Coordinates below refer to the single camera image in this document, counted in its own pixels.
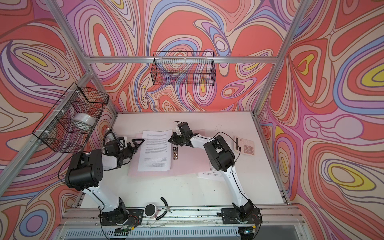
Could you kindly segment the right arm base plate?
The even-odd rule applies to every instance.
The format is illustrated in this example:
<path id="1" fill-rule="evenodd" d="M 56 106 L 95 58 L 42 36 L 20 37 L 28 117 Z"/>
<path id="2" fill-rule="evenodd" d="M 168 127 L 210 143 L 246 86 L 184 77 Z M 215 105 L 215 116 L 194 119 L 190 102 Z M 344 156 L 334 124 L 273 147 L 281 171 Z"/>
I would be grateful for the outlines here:
<path id="1" fill-rule="evenodd" d="M 252 224 L 260 225 L 263 223 L 261 212 L 258 208 L 253 208 L 252 211 L 246 216 L 241 216 L 240 212 L 234 208 L 222 208 L 217 216 L 222 219 L 223 224 Z"/>

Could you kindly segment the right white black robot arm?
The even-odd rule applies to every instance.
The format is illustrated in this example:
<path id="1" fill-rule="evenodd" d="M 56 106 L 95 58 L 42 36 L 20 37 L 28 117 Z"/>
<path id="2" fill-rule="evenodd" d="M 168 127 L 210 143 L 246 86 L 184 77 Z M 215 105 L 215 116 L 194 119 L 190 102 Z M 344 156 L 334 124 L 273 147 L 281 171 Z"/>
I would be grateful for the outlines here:
<path id="1" fill-rule="evenodd" d="M 241 223 L 246 221 L 256 206 L 245 193 L 236 173 L 235 164 L 238 160 L 229 144 L 223 137 L 224 132 L 218 132 L 213 137 L 205 137 L 194 133 L 187 122 L 176 121 L 177 131 L 173 132 L 168 142 L 180 147 L 191 147 L 205 150 L 213 168 L 219 172 L 233 197 L 235 219 Z"/>

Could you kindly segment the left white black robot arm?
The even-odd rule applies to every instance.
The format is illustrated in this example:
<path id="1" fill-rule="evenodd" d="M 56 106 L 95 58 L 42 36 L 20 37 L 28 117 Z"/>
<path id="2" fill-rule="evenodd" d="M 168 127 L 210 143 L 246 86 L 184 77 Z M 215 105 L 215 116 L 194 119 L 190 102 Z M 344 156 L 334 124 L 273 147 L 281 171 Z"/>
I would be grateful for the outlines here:
<path id="1" fill-rule="evenodd" d="M 87 194 L 98 204 L 102 223 L 123 225 L 129 219 L 130 214 L 122 198 L 113 194 L 102 180 L 105 172 L 128 164 L 144 142 L 144 139 L 129 141 L 117 136 L 113 129 L 108 129 L 101 149 L 79 152 L 71 157 L 65 184 Z"/>

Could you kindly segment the pink paper folder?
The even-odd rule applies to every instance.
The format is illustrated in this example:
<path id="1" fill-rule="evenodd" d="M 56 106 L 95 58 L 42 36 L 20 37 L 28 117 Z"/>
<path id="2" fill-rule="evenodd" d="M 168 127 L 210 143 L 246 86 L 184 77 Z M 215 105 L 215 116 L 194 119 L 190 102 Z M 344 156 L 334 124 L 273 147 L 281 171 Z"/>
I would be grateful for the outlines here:
<path id="1" fill-rule="evenodd" d="M 142 139 L 143 133 L 138 134 L 137 137 Z M 174 177 L 179 175 L 197 174 L 201 172 L 208 172 L 210 170 L 210 162 L 208 156 L 203 149 L 191 147 L 178 147 L 179 159 L 173 160 L 173 147 L 171 144 L 171 169 L 165 172 L 139 172 L 138 163 L 140 157 L 140 148 L 133 156 L 128 176 L 129 177 Z"/>

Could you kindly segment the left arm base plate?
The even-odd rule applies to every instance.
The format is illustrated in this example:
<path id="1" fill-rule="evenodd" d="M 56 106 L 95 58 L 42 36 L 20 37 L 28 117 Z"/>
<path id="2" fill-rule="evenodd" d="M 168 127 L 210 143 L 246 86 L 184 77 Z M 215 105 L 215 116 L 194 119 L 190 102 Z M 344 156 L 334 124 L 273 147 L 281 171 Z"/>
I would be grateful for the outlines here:
<path id="1" fill-rule="evenodd" d="M 143 209 L 128 209 L 126 217 L 119 217 L 115 220 L 108 220 L 107 217 L 101 218 L 101 225 L 104 226 L 131 226 L 137 227 L 142 224 L 144 216 Z"/>

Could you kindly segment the printed paper sheet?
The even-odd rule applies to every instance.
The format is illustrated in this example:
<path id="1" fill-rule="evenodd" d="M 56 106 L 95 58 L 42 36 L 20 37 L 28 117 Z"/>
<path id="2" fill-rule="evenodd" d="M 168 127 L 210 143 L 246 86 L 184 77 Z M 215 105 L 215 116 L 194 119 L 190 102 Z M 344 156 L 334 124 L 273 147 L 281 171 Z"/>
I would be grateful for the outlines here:
<path id="1" fill-rule="evenodd" d="M 144 143 L 140 147 L 139 172 L 165 172 L 171 169 L 172 130 L 143 131 Z"/>
<path id="2" fill-rule="evenodd" d="M 206 179 L 211 181 L 220 181 L 224 182 L 224 177 L 215 170 L 215 168 L 210 164 L 210 170 L 208 172 L 197 173 L 197 177 L 200 179 Z"/>

